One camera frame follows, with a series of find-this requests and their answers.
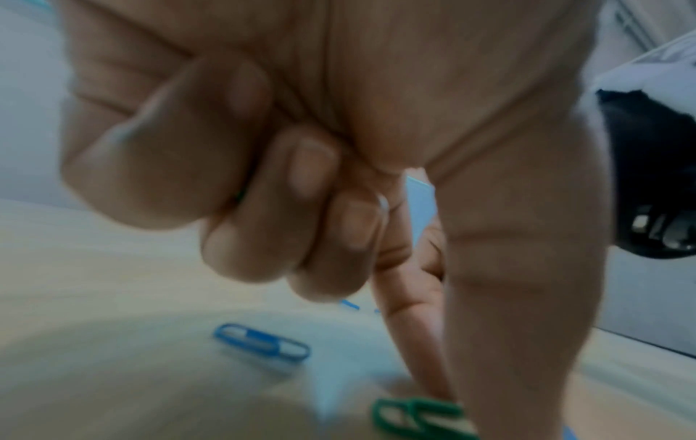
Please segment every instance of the person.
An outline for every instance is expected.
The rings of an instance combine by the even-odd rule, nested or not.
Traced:
[[[126,225],[200,220],[236,280],[323,301],[369,279],[415,380],[484,440],[559,439],[610,241],[575,105],[599,3],[55,0],[62,177]],[[415,253],[409,167],[443,231]]]

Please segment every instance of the wooden table surface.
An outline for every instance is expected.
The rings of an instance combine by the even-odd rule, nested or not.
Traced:
[[[368,292],[360,311],[223,280],[196,231],[141,233],[0,201],[0,439],[383,439],[369,407],[415,391]],[[312,347],[224,346],[238,322]],[[695,440],[696,360],[596,331],[568,390],[580,440]]]

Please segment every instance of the blue paper clip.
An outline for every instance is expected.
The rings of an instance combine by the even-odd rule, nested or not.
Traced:
[[[302,362],[312,354],[310,346],[292,339],[265,333],[242,324],[222,324],[213,336],[237,348],[288,362]]]
[[[348,306],[348,307],[350,307],[351,309],[360,310],[360,306],[359,306],[359,305],[353,304],[353,303],[351,303],[350,301],[348,301],[347,299],[342,299],[342,300],[341,300],[341,304],[343,304],[343,305],[345,305],[345,306]]]

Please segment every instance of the human hand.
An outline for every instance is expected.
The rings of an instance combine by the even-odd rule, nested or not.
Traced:
[[[335,196],[313,199],[296,223],[247,215],[256,220],[246,225],[281,235],[261,243],[247,241],[255,235],[237,222],[243,204],[236,211],[229,201],[260,146],[283,145],[296,136],[285,134],[291,125],[310,121],[343,138],[356,161],[333,179],[366,189],[372,207],[377,193],[389,203],[383,238],[377,244],[376,233],[362,253],[379,245],[378,256],[362,258],[358,271],[380,275],[408,261],[399,179],[425,166],[448,243],[443,353],[452,388],[485,439],[560,432],[563,386],[595,315],[609,236],[602,152],[571,111],[596,2],[57,5],[76,73],[62,171],[88,203],[145,228],[226,212],[227,232],[206,235],[206,261],[242,279],[285,275],[305,261],[323,202]],[[257,83],[268,87],[233,87],[247,58],[268,72]],[[260,194],[282,194],[265,188],[245,203],[271,206]],[[308,232],[295,241],[292,228]],[[268,258],[269,243],[297,242],[280,246],[289,256]],[[312,295],[358,284],[304,279],[294,285]]]

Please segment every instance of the paper clip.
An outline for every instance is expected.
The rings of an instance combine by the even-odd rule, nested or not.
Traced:
[[[351,309],[360,310],[360,306],[359,306],[359,305],[353,304],[353,303],[351,303],[350,301],[348,301],[347,299],[342,299],[342,300],[341,300],[341,304],[343,304],[343,305],[345,305],[345,306],[348,306],[348,307],[350,307]]]
[[[415,427],[397,425],[384,417],[384,408],[396,408],[408,416]],[[479,440],[474,434],[463,433],[428,422],[422,415],[431,414],[441,418],[464,418],[459,405],[429,399],[392,400],[379,399],[372,406],[372,420],[378,428],[408,439],[417,440]]]
[[[237,348],[288,362],[302,362],[312,354],[310,346],[293,339],[265,333],[241,324],[222,324],[213,333],[215,338]]]

